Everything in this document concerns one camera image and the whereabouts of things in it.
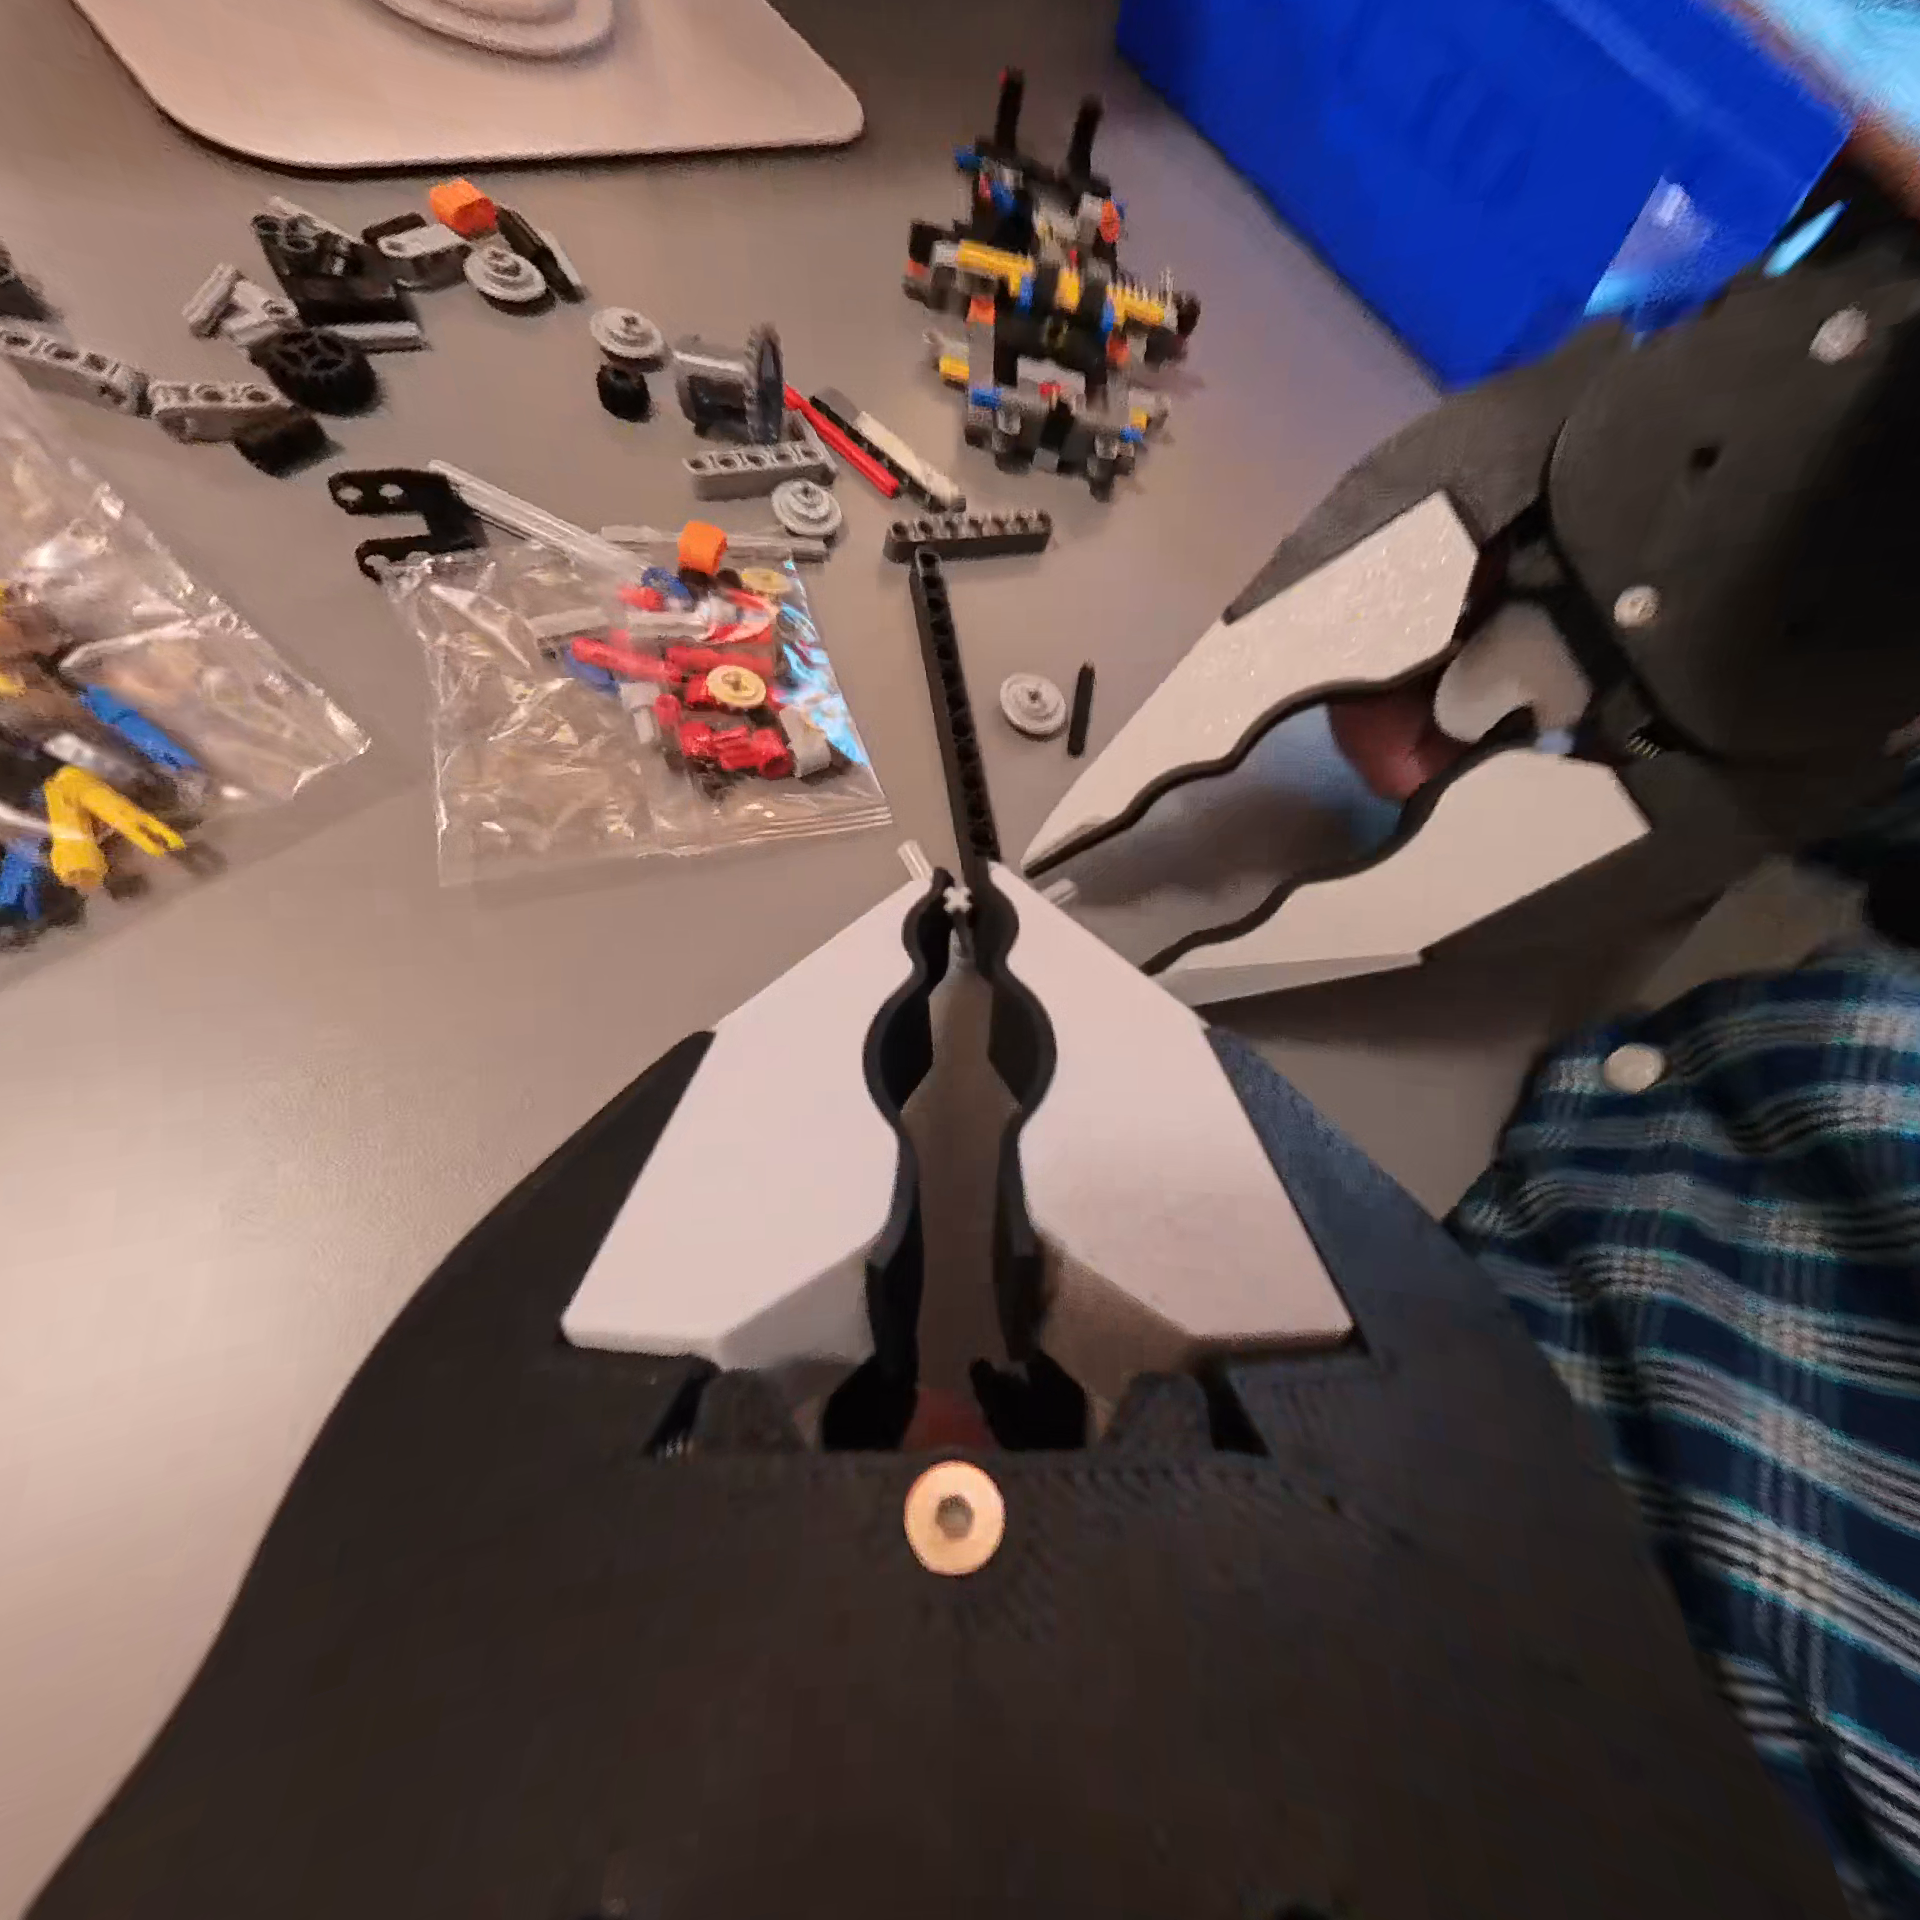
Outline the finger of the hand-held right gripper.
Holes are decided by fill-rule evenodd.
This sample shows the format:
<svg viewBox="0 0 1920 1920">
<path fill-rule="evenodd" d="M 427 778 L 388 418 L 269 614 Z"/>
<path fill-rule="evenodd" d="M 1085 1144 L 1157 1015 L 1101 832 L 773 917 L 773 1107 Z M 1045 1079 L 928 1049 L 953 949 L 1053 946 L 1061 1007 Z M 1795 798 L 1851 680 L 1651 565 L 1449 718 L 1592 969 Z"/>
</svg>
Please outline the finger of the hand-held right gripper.
<svg viewBox="0 0 1920 1920">
<path fill-rule="evenodd" d="M 1472 753 L 1429 782 L 1366 863 L 1285 891 L 1261 919 L 1188 939 L 1148 971 L 1190 1005 L 1415 969 L 1429 949 L 1637 846 L 1617 771 L 1575 757 L 1592 689 L 1536 602 L 1496 611 L 1445 667 L 1432 719 Z"/>
<path fill-rule="evenodd" d="M 1323 850 L 1301 800 L 1239 767 L 1270 729 L 1344 689 L 1441 661 L 1477 541 L 1432 494 L 1253 611 L 1217 616 L 1057 800 L 1022 855 L 1030 879 L 1145 832 L 1165 863 L 1276 873 Z"/>
</svg>

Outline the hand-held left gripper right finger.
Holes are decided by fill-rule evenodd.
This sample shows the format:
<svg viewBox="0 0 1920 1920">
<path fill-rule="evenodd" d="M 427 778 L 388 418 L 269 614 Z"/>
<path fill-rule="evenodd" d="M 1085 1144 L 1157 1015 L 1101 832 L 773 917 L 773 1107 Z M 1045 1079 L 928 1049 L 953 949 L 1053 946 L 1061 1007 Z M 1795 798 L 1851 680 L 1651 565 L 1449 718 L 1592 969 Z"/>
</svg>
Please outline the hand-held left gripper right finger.
<svg viewBox="0 0 1920 1920">
<path fill-rule="evenodd" d="M 998 861 L 974 889 L 998 1144 L 995 1290 L 1014 1360 L 1325 1353 L 1352 1314 L 1209 1026 Z"/>
</svg>

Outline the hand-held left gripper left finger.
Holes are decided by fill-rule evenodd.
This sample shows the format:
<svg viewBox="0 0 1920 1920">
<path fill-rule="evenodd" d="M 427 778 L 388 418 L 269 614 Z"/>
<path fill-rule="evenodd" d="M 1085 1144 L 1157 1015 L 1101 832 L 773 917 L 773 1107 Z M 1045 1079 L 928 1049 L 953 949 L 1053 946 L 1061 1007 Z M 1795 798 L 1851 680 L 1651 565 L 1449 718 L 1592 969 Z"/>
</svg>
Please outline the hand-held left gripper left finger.
<svg viewBox="0 0 1920 1920">
<path fill-rule="evenodd" d="M 910 867 L 709 1034 L 559 1329 L 582 1353 L 721 1370 L 856 1367 L 875 1353 L 865 1262 L 895 1199 L 901 1135 L 865 1039 L 947 933 L 947 870 Z"/>
</svg>

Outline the grey lego axle connector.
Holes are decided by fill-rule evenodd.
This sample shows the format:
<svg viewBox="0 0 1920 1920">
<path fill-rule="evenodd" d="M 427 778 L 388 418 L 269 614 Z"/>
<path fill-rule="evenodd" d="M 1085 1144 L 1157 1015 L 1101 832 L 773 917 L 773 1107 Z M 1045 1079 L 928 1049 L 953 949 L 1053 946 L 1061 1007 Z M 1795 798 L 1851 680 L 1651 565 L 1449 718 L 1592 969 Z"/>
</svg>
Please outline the grey lego axle connector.
<svg viewBox="0 0 1920 1920">
<path fill-rule="evenodd" d="M 969 885 L 953 874 L 942 877 L 944 870 L 936 870 L 932 866 L 929 856 L 913 838 L 902 840 L 895 851 L 907 877 L 929 886 L 939 896 L 939 899 L 944 903 L 948 925 L 956 933 L 971 929 L 976 907 Z M 1068 910 L 1076 905 L 1078 886 L 1071 877 L 1048 879 L 1039 886 L 1039 898 L 1047 898 L 1061 910 Z"/>
</svg>

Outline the short black lego beam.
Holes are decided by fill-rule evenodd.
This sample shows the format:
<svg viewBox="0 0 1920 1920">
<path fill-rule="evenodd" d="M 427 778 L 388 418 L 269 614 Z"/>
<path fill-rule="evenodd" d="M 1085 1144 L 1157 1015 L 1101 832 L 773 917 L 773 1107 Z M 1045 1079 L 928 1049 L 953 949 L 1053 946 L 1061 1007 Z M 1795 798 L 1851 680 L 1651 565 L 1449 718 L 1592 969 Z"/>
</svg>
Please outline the short black lego beam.
<svg viewBox="0 0 1920 1920">
<path fill-rule="evenodd" d="M 939 561 L 1014 559 L 1045 553 L 1053 517 L 1045 509 L 926 511 L 893 518 L 880 537 L 880 554 L 907 565 L 919 554 Z"/>
</svg>

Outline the long black lego beam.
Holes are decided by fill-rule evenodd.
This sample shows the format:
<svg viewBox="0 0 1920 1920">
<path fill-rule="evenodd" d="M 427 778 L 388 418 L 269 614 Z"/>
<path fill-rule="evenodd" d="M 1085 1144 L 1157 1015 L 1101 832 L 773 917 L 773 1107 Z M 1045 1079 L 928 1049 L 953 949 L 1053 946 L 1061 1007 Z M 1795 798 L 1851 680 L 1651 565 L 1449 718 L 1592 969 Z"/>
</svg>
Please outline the long black lego beam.
<svg viewBox="0 0 1920 1920">
<path fill-rule="evenodd" d="M 939 737 L 957 873 L 967 886 L 976 889 L 991 874 L 1001 840 L 939 553 L 928 544 L 916 544 L 904 561 L 904 578 Z"/>
</svg>

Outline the partly built lego assembly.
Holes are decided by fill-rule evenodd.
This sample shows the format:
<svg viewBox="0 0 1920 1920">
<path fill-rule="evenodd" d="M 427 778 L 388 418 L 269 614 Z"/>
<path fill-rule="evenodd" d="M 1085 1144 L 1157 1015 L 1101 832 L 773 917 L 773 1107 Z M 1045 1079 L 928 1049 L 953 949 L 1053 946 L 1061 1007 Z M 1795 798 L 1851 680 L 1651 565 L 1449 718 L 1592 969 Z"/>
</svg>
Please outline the partly built lego assembly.
<svg viewBox="0 0 1920 1920">
<path fill-rule="evenodd" d="M 1108 502 L 1167 418 L 1136 377 L 1187 358 L 1203 305 L 1169 274 L 1123 266 L 1124 203 L 1094 167 L 1103 102 L 1076 104 L 1057 158 L 1027 147 L 1022 112 L 1024 71 L 1007 64 L 988 131 L 950 154 L 964 205 L 907 229 L 902 295 L 950 322 L 929 330 L 928 358 L 957 398 L 963 441 L 1006 472 L 1055 472 Z"/>
</svg>

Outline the bag of red lego parts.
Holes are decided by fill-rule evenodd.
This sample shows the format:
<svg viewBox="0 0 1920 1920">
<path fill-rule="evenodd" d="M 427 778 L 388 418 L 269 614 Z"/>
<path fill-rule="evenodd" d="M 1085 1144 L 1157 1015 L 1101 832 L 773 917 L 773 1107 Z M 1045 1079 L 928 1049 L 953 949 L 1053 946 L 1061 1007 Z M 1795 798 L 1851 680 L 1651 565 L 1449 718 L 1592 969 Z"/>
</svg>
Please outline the bag of red lego parts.
<svg viewBox="0 0 1920 1920">
<path fill-rule="evenodd" d="M 613 553 L 495 535 L 388 569 L 444 885 L 893 819 L 795 554 L 689 527 Z"/>
</svg>

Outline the dark grey lego panel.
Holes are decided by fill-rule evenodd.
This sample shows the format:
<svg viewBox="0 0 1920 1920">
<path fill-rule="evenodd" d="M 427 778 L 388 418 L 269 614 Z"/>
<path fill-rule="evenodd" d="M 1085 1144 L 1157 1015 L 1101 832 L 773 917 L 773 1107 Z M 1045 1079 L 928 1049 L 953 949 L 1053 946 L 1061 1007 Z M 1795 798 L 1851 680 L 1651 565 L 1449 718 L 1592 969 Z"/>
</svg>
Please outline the dark grey lego panel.
<svg viewBox="0 0 1920 1920">
<path fill-rule="evenodd" d="M 877 419 L 839 391 L 815 391 L 811 407 L 832 423 L 854 448 L 885 467 L 901 495 L 934 511 L 963 511 L 969 501 L 963 486 L 936 463 L 921 457 L 893 427 Z"/>
</svg>

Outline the red lego axle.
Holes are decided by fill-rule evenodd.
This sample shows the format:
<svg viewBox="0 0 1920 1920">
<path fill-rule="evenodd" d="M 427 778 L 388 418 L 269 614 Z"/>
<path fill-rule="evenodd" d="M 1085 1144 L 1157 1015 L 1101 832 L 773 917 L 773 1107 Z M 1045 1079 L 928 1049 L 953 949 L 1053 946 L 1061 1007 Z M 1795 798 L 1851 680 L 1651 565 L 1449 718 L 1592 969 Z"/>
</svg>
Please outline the red lego axle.
<svg viewBox="0 0 1920 1920">
<path fill-rule="evenodd" d="M 832 419 L 795 386 L 783 386 L 783 407 L 797 416 L 830 454 L 886 501 L 901 498 L 901 475 L 863 439 Z"/>
</svg>

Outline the bag of yellow lego parts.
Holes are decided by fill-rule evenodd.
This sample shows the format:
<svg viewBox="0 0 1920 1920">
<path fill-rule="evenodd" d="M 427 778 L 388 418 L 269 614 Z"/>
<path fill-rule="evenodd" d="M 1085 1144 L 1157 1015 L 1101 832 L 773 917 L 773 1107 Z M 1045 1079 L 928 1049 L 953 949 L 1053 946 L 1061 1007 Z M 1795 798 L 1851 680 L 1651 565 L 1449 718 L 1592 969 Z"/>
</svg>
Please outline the bag of yellow lego parts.
<svg viewBox="0 0 1920 1920">
<path fill-rule="evenodd" d="M 1 971 L 203 898 L 367 734 L 4 373 Z"/>
</svg>

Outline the black lego wheel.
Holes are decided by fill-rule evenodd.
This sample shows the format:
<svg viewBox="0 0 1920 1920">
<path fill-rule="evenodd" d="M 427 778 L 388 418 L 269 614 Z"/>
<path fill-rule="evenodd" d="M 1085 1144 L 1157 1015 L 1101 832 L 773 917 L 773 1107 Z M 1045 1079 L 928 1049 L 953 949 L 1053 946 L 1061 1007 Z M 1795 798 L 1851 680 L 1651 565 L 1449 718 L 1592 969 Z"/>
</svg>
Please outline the black lego wheel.
<svg viewBox="0 0 1920 1920">
<path fill-rule="evenodd" d="M 315 416 L 363 416 L 380 402 L 367 351 L 326 326 L 276 330 L 249 358 L 281 398 Z"/>
</svg>

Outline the grey angled lego beam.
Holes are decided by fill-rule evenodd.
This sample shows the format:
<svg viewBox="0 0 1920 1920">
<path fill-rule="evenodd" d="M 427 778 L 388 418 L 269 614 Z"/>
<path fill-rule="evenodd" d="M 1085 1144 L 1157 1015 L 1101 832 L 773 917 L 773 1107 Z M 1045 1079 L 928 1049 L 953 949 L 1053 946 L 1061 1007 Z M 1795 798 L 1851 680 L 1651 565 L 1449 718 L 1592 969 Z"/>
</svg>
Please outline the grey angled lego beam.
<svg viewBox="0 0 1920 1920">
<path fill-rule="evenodd" d="M 145 418 L 175 443 L 232 443 L 296 410 L 276 389 L 252 379 L 151 379 Z"/>
</svg>

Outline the black lego connector cluster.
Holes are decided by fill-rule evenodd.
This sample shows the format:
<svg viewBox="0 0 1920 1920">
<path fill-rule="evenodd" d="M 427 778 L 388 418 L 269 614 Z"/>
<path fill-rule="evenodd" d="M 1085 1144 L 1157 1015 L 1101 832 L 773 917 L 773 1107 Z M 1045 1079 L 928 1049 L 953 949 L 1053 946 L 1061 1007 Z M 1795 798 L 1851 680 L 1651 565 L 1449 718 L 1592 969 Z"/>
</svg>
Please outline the black lego connector cluster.
<svg viewBox="0 0 1920 1920">
<path fill-rule="evenodd" d="M 417 351 L 424 330 L 409 295 L 373 248 L 291 201 L 252 217 L 254 237 L 302 325 L 365 351 Z"/>
</svg>

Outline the person's right hand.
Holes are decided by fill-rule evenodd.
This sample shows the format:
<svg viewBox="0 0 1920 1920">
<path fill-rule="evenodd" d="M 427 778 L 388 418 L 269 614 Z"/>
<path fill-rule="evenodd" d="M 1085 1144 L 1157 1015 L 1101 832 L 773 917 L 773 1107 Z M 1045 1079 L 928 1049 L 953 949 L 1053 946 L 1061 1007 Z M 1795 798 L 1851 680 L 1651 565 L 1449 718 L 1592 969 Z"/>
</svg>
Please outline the person's right hand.
<svg viewBox="0 0 1920 1920">
<path fill-rule="evenodd" d="M 1438 726 L 1425 685 L 1344 694 L 1327 703 L 1327 730 L 1356 777 L 1392 805 L 1407 802 L 1470 752 Z"/>
</svg>

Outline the blue plastic bin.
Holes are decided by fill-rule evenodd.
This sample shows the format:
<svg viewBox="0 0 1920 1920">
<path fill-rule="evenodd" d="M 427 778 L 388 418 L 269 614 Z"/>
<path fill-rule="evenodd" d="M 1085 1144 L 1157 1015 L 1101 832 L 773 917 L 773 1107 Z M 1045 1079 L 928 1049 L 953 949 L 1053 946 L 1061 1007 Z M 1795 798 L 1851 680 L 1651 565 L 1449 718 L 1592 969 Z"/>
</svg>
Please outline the blue plastic bin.
<svg viewBox="0 0 1920 1920">
<path fill-rule="evenodd" d="M 1127 1 L 1123 59 L 1449 389 L 1700 307 L 1849 112 L 1691 1 Z"/>
</svg>

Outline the person's plaid shirt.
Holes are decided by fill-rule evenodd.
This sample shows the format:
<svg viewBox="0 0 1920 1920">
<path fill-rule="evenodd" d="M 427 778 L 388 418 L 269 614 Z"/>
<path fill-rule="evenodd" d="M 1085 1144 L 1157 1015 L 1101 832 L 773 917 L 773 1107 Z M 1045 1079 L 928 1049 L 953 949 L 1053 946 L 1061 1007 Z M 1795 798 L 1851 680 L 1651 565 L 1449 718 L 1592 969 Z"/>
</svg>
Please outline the person's plaid shirt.
<svg viewBox="0 0 1920 1920">
<path fill-rule="evenodd" d="M 1915 952 L 1577 1033 L 1447 1225 L 1599 1425 L 1846 1904 L 1917 1915 Z"/>
</svg>

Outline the white stand base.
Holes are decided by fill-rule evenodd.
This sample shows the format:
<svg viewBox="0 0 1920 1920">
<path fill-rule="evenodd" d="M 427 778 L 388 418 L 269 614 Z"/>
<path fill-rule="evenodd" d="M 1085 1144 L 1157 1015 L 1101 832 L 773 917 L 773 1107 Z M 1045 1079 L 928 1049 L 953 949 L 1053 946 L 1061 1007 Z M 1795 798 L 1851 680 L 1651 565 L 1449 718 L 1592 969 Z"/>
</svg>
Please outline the white stand base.
<svg viewBox="0 0 1920 1920">
<path fill-rule="evenodd" d="M 77 1 L 183 131 L 302 176 L 844 147 L 863 110 L 763 1 Z"/>
</svg>

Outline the black lego bracket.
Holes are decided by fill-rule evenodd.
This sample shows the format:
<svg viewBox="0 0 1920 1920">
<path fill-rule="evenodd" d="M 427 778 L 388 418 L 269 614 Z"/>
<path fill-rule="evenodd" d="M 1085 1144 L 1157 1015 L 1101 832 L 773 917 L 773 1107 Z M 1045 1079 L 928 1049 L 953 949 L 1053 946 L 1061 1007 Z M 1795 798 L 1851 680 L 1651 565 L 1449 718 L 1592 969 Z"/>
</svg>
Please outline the black lego bracket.
<svg viewBox="0 0 1920 1920">
<path fill-rule="evenodd" d="M 430 467 L 348 467 L 326 478 L 326 495 L 361 521 L 406 521 L 353 547 L 358 574 L 383 585 L 421 559 L 454 557 L 489 544 L 487 525 L 453 482 Z"/>
</svg>

